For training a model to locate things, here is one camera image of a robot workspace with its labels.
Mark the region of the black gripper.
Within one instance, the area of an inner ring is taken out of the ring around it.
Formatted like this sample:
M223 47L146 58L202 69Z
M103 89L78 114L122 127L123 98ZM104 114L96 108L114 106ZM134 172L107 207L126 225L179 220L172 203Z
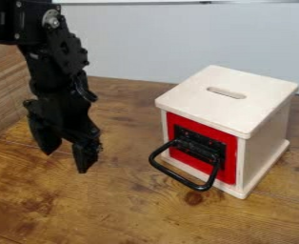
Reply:
M72 143L76 168L86 173L99 159L100 129L90 117L98 96L90 90L88 77L82 71L64 84L50 88L31 81L36 99L26 100L31 133L42 151L51 155L66 139Z

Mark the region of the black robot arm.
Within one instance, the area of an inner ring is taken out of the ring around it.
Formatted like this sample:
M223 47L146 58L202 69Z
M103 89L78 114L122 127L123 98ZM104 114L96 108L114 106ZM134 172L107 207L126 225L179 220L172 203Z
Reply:
M70 32L62 6L54 0L0 0L0 44L18 46L27 61L36 97L23 105L39 147L51 154L70 141L78 171L86 173L102 150L90 117L98 96L84 71L88 51Z

